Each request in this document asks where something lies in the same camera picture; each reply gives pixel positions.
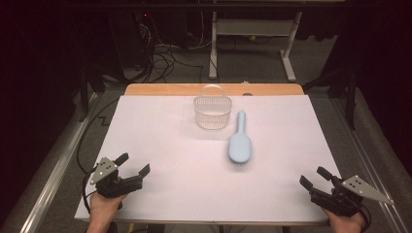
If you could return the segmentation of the white plastic mesh basket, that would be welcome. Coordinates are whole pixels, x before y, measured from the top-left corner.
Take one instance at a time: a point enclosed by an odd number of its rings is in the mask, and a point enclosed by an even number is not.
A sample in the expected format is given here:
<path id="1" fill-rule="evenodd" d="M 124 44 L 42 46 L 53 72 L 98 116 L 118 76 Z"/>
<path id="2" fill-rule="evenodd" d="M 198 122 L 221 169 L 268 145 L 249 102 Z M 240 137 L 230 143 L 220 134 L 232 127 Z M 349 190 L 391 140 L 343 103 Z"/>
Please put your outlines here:
<path id="1" fill-rule="evenodd" d="M 195 122 L 206 130 L 220 130 L 228 125 L 232 101 L 217 84 L 203 86 L 193 99 Z"/>

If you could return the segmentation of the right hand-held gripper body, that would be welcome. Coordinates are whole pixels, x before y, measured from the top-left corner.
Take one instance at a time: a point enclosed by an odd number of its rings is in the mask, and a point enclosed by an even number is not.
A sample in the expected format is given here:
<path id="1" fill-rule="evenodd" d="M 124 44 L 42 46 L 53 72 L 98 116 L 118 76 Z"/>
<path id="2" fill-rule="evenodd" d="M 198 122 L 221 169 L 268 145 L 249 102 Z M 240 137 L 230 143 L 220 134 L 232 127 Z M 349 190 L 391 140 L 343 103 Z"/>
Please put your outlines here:
<path id="1" fill-rule="evenodd" d="M 350 217 L 359 213 L 364 198 L 393 205 L 395 201 L 361 179 L 358 175 L 342 180 L 336 176 L 326 178 L 334 190 L 326 193 L 309 183 L 310 201 L 337 216 Z"/>

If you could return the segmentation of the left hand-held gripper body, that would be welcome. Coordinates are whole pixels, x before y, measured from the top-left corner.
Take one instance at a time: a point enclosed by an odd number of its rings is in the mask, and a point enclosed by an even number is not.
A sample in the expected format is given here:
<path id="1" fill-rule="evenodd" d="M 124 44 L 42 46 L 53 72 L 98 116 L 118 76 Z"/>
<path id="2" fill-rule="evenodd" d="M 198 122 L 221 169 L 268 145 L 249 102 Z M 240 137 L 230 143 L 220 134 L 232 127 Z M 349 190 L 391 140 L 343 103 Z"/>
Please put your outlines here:
<path id="1" fill-rule="evenodd" d="M 119 167 L 107 157 L 103 157 L 97 163 L 90 179 L 97 192 L 105 198 L 116 198 L 134 192 L 143 187 L 143 179 L 136 176 L 129 178 L 119 177 Z"/>

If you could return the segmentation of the white metal desk frame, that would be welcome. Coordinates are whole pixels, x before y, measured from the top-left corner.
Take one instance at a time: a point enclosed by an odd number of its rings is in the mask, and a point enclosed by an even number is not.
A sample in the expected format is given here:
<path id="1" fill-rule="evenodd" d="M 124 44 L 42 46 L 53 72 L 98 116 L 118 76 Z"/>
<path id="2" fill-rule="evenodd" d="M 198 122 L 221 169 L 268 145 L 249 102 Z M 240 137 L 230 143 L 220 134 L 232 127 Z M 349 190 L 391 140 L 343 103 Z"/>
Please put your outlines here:
<path id="1" fill-rule="evenodd" d="M 265 20 L 265 19 L 239 19 L 218 18 L 213 12 L 211 51 L 209 58 L 209 78 L 215 80 L 218 77 L 218 51 L 217 38 L 225 36 L 262 36 L 262 37 L 287 37 L 288 42 L 284 50 L 279 54 L 283 62 L 284 70 L 290 83 L 296 82 L 296 77 L 290 61 L 290 52 L 302 17 L 302 12 L 297 12 L 294 19 L 290 20 Z"/>

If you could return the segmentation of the black stand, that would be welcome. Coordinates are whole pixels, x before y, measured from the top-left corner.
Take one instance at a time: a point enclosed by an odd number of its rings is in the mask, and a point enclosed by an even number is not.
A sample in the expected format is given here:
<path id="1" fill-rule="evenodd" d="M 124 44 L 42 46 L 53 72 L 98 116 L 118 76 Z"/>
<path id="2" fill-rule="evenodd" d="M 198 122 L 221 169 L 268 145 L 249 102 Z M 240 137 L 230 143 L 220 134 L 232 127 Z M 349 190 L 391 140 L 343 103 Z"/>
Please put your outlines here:
<path id="1" fill-rule="evenodd" d="M 329 98 L 346 97 L 345 119 L 352 130 L 355 130 L 355 107 L 356 107 L 356 89 L 357 74 L 352 66 L 342 66 L 333 71 L 322 72 L 315 80 L 302 86 L 304 91 L 315 86 L 327 84 L 329 89 L 327 96 Z"/>
<path id="2" fill-rule="evenodd" d="M 95 93 L 103 93 L 105 91 L 105 84 L 101 70 L 98 65 L 93 62 L 86 63 L 83 66 L 80 70 L 79 77 L 81 103 L 80 122 L 83 122 L 89 112 L 88 90 L 91 88 Z"/>

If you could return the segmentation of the white table cover sheet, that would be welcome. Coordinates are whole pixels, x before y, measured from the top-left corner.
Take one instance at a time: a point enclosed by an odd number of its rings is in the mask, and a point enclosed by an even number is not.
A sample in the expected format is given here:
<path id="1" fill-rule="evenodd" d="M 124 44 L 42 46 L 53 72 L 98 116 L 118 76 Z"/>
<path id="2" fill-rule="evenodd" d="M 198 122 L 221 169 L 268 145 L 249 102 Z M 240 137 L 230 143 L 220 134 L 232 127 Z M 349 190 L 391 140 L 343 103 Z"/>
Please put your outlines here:
<path id="1" fill-rule="evenodd" d="M 194 121 L 190 96 L 123 96 L 99 152 L 115 159 L 128 153 L 120 176 L 151 172 L 142 189 L 123 203 L 119 219 L 142 222 L 310 224 L 325 221 L 300 184 L 331 184 L 320 166 L 338 172 L 306 95 L 235 96 L 232 111 L 246 114 L 252 156 L 235 164 L 228 142 L 236 131 L 204 130 Z"/>

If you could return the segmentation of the person's left hand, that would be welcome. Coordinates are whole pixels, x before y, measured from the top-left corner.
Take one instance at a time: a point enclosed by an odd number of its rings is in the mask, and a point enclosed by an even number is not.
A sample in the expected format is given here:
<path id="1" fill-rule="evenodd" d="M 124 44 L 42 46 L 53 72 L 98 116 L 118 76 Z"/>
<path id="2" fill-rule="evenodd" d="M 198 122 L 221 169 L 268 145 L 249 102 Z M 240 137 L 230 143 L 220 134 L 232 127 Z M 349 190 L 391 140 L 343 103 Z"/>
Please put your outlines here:
<path id="1" fill-rule="evenodd" d="M 120 202 L 126 195 L 116 198 L 105 198 L 99 193 L 93 193 L 90 197 L 90 218 L 89 223 L 111 223 L 114 219 Z"/>

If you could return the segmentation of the person's right hand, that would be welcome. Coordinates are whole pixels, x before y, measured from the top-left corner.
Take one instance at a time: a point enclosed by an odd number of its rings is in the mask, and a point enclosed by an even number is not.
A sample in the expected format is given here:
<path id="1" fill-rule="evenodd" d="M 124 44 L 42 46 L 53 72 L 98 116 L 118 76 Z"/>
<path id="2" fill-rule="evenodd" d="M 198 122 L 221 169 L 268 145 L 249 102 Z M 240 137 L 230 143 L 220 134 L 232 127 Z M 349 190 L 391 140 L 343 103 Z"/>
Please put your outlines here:
<path id="1" fill-rule="evenodd" d="M 361 233 L 366 226 L 366 221 L 361 214 L 346 217 L 337 216 L 326 209 L 323 209 L 323 212 L 328 217 L 332 233 Z"/>

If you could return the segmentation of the light blue hairbrush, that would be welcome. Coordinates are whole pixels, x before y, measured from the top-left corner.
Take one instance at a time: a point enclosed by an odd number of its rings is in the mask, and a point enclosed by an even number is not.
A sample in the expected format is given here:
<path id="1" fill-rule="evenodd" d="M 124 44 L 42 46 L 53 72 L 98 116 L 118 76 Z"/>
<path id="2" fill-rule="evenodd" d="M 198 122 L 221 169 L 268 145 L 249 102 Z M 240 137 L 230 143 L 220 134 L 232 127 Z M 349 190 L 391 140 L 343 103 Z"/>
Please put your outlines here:
<path id="1" fill-rule="evenodd" d="M 241 111 L 237 115 L 237 132 L 230 137 L 228 156 L 237 164 L 247 163 L 252 154 L 251 139 L 245 133 L 246 113 Z"/>

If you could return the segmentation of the metal floor rail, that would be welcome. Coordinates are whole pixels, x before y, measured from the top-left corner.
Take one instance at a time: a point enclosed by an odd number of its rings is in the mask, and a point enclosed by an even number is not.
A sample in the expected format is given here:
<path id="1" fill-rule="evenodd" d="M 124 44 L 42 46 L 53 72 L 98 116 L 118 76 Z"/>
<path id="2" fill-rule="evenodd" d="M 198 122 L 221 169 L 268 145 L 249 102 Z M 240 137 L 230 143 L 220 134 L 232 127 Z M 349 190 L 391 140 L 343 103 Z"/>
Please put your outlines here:
<path id="1" fill-rule="evenodd" d="M 378 212 L 384 216 L 379 223 L 373 216 L 373 232 L 412 233 L 412 178 L 395 155 L 375 117 L 361 98 L 355 108 L 355 130 L 345 117 L 343 102 L 330 100 L 333 109 L 342 121 L 352 145 L 361 173 L 371 184 L 392 198 L 395 203 L 379 204 Z"/>
<path id="2" fill-rule="evenodd" d="M 64 150 L 56 160 L 39 197 L 34 203 L 34 206 L 19 230 L 19 233 L 36 233 L 52 204 L 52 200 L 60 187 L 72 157 L 79 146 L 81 137 L 86 131 L 90 116 L 99 102 L 99 97 L 96 93 L 92 93 L 91 96 L 86 99 L 86 102 L 89 104 L 88 112 L 83 115 L 82 121 L 75 122 L 74 131 L 67 140 Z"/>

